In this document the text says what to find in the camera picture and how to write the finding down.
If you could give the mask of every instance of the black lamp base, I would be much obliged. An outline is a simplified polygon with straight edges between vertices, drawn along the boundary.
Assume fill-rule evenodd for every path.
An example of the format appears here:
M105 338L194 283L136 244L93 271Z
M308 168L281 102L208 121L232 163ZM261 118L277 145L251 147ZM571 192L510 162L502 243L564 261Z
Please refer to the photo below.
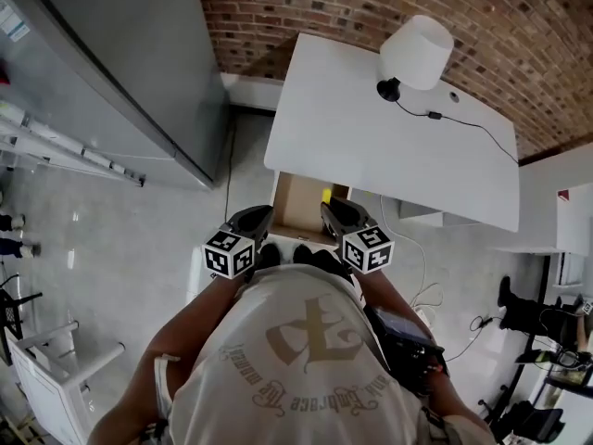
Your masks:
M399 99L399 80L391 78L377 83L377 92L389 102L396 102Z

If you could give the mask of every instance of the table lamp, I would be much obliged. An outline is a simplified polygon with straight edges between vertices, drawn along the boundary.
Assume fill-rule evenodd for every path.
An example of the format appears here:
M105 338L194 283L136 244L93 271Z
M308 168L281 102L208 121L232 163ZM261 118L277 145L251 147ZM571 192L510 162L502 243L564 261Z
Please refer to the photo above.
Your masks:
M425 91L438 83L453 37L435 19L416 15L381 45L379 61L382 77L377 92L390 102L399 99L399 84Z

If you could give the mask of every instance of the person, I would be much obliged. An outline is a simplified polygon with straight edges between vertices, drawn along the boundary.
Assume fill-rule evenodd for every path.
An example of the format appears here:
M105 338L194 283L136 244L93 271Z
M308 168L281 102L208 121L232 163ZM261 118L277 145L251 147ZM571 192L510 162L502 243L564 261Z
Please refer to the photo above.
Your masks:
M430 411L388 374L331 253L300 246L285 265L276 246L261 253L248 285L217 277L160 329L90 444L130 443L149 424L178 445L495 443L446 374L428 376ZM432 338L382 272L355 275L367 304Z
M7 214L0 215L0 231L18 231L25 227L25 216L19 214L14 218ZM39 244L27 244L12 239L0 237L0 256L15 256L18 259L32 259L39 256Z
M546 305L517 297L511 292L508 276L500 281L498 306L506 307L501 329L523 331L527 335L549 337L565 350L591 352L593 318L580 308Z

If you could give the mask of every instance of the white lamp shade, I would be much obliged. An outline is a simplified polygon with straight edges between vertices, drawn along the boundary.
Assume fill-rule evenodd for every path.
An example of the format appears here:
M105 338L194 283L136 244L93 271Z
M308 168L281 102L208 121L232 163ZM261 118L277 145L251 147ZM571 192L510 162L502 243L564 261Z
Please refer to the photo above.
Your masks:
M398 78L414 89L432 89L453 51L453 37L438 21L416 15L392 34L380 50L385 79Z

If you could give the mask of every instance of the brick wall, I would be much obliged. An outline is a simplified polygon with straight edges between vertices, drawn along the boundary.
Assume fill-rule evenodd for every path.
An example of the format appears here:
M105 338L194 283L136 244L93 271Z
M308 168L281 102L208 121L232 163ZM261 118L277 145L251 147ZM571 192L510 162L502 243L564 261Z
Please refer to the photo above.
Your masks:
M593 0L202 0L222 71L283 79L299 32L378 51L412 15L455 38L444 79L515 124L521 158L593 141Z

